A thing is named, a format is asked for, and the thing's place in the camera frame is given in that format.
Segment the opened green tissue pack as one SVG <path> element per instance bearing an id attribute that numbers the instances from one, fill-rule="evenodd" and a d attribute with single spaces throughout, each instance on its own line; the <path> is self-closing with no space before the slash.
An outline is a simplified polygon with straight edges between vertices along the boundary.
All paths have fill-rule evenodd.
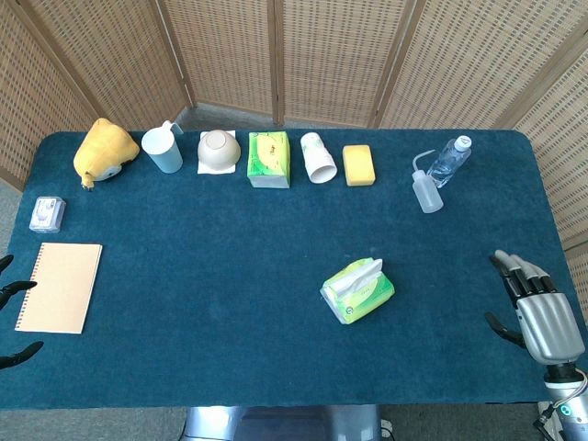
<path id="1" fill-rule="evenodd" d="M 344 269 L 325 280 L 320 289 L 323 299 L 341 324 L 351 324 L 360 320 L 395 294 L 393 284 L 381 268 L 381 271 L 369 281 L 364 281 L 359 289 L 353 292 L 347 291 L 343 296 L 337 296 L 325 283 L 333 277 L 342 275 Z"/>

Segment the clear plastic water bottle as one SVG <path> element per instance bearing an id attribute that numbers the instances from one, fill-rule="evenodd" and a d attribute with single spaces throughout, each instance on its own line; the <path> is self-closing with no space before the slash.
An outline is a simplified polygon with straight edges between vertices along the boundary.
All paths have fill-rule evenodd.
<path id="1" fill-rule="evenodd" d="M 471 138 L 466 135 L 460 135 L 447 143 L 427 171 L 437 188 L 443 187 L 469 159 L 471 144 Z"/>

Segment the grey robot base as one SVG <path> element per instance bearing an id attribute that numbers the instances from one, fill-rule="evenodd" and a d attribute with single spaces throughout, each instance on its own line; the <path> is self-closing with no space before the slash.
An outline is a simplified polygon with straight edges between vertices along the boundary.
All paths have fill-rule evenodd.
<path id="1" fill-rule="evenodd" d="M 381 441 L 379 407 L 190 407 L 178 441 Z"/>

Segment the woven rattan folding screen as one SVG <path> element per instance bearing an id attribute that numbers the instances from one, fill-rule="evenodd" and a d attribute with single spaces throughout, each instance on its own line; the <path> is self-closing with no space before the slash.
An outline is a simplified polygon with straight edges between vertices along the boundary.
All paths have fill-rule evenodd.
<path id="1" fill-rule="evenodd" d="M 519 130 L 562 243 L 588 245 L 588 0 L 0 0 L 0 184 L 52 132 L 201 103 Z"/>

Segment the sealed green tissue pack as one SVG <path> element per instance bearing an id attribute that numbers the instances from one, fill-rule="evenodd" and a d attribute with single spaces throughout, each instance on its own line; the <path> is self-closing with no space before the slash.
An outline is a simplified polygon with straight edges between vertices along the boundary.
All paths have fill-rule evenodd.
<path id="1" fill-rule="evenodd" d="M 285 131 L 249 133 L 247 177 L 256 188 L 290 188 L 290 146 Z"/>

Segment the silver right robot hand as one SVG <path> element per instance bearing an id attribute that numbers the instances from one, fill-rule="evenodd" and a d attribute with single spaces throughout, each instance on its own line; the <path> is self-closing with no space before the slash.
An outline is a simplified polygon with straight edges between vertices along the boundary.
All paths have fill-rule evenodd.
<path id="1" fill-rule="evenodd" d="M 569 300 L 550 274 L 503 250 L 495 251 L 490 261 L 502 278 L 520 327 L 511 331 L 487 312 L 484 317 L 491 329 L 543 366 L 575 362 L 585 352 L 584 342 Z"/>

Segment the dark blue table mat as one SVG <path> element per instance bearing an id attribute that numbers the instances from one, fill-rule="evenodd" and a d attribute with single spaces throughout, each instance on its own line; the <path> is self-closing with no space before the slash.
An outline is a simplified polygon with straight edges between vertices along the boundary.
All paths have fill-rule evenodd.
<path id="1" fill-rule="evenodd" d="M 497 249 L 578 301 L 529 139 L 471 130 L 472 156 L 442 189 L 443 208 L 425 214 L 412 161 L 453 130 L 323 130 L 334 158 L 347 144 L 370 147 L 368 187 L 343 174 L 311 183 L 300 135 L 288 134 L 287 189 L 252 187 L 245 163 L 199 174 L 189 132 L 178 172 L 141 154 L 92 191 L 73 167 L 83 134 L 46 137 L 0 286 L 28 278 L 44 242 L 103 251 L 80 334 L 17 331 L 20 296 L 0 311 L 0 354 L 44 343 L 0 370 L 0 410 L 542 400 L 542 366 L 484 318 L 517 325 L 490 262 Z M 66 202 L 59 232 L 28 227 L 38 197 Z M 320 289 L 367 257 L 383 261 L 395 294 L 341 324 Z"/>

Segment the white tissue sheet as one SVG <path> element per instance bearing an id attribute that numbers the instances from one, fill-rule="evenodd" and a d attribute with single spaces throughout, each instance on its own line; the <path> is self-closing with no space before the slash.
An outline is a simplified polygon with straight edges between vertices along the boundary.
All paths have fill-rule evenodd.
<path id="1" fill-rule="evenodd" d="M 372 257 L 359 259 L 353 264 L 346 267 L 342 275 L 333 277 L 325 285 L 330 288 L 337 296 L 343 296 L 347 291 L 353 292 L 359 289 L 364 281 L 369 281 L 381 271 L 382 260 Z"/>

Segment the light blue handled cup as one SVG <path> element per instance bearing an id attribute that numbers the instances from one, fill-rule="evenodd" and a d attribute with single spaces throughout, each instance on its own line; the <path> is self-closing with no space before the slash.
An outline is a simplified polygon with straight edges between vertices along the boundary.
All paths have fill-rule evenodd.
<path id="1" fill-rule="evenodd" d="M 183 134 L 177 123 L 166 120 L 160 127 L 150 129 L 142 136 L 141 147 L 163 173 L 173 174 L 183 165 L 176 143 L 176 137 Z"/>

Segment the tan spiral notebook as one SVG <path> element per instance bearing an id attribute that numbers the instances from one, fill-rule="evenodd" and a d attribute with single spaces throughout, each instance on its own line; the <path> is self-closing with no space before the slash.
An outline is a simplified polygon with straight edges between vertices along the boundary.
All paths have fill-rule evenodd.
<path id="1" fill-rule="evenodd" d="M 92 296 L 103 246 L 42 243 L 17 317 L 19 332 L 80 334 Z"/>

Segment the yellow plush toy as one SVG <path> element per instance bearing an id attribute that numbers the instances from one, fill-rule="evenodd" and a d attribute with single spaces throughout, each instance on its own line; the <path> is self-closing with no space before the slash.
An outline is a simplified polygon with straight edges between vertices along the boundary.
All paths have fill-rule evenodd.
<path id="1" fill-rule="evenodd" d="M 117 175 L 140 152 L 138 144 L 120 126 L 99 118 L 85 135 L 73 167 L 81 178 L 82 188 L 91 191 L 95 182 Z"/>

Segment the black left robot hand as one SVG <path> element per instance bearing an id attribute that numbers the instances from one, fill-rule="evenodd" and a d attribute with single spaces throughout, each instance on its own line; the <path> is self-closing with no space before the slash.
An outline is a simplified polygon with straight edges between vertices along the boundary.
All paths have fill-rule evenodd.
<path id="1" fill-rule="evenodd" d="M 2 272 L 10 266 L 14 259 L 12 254 L 8 254 L 2 258 L 0 258 L 0 275 Z M 20 291 L 26 291 L 30 288 L 34 288 L 37 285 L 35 281 L 15 281 L 4 287 L 0 288 L 0 311 L 5 307 L 5 305 L 10 301 L 10 299 L 18 294 Z M 15 353 L 10 356 L 0 356 L 0 370 L 6 368 L 13 368 L 18 366 L 33 356 L 35 356 L 40 349 L 44 346 L 42 341 L 37 341 L 28 345 L 22 351 Z"/>

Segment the yellow sponge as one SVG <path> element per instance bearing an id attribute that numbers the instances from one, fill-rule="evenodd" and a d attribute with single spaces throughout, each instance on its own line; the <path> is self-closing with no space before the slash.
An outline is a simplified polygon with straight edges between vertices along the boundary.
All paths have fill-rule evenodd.
<path id="1" fill-rule="evenodd" d="M 367 144 L 343 148 L 345 181 L 349 187 L 371 186 L 376 180 L 371 150 Z"/>

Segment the translucent squeeze wash bottle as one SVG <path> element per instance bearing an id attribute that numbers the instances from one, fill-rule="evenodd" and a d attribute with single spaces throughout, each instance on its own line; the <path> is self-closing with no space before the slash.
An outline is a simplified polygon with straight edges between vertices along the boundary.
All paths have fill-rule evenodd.
<path id="1" fill-rule="evenodd" d="M 433 178 L 417 166 L 417 161 L 420 158 L 434 152 L 435 150 L 429 150 L 420 153 L 412 161 L 413 192 L 417 197 L 422 212 L 425 214 L 439 211 L 444 206 Z"/>

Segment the white paper cup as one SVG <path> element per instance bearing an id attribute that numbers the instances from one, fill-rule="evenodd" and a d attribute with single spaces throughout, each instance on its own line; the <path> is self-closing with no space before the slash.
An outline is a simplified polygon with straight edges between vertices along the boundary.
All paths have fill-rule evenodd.
<path id="1" fill-rule="evenodd" d="M 316 132 L 307 132 L 300 138 L 307 175 L 313 184 L 323 184 L 333 179 L 337 167 L 333 157 L 326 149 Z"/>

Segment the small clear plastic box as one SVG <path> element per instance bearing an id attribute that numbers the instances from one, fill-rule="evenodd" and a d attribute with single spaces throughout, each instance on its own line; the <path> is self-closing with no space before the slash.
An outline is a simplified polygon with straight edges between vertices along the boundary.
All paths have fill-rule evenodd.
<path id="1" fill-rule="evenodd" d="M 62 198 L 38 197 L 28 227 L 39 233 L 59 232 L 65 207 L 66 202 Z"/>

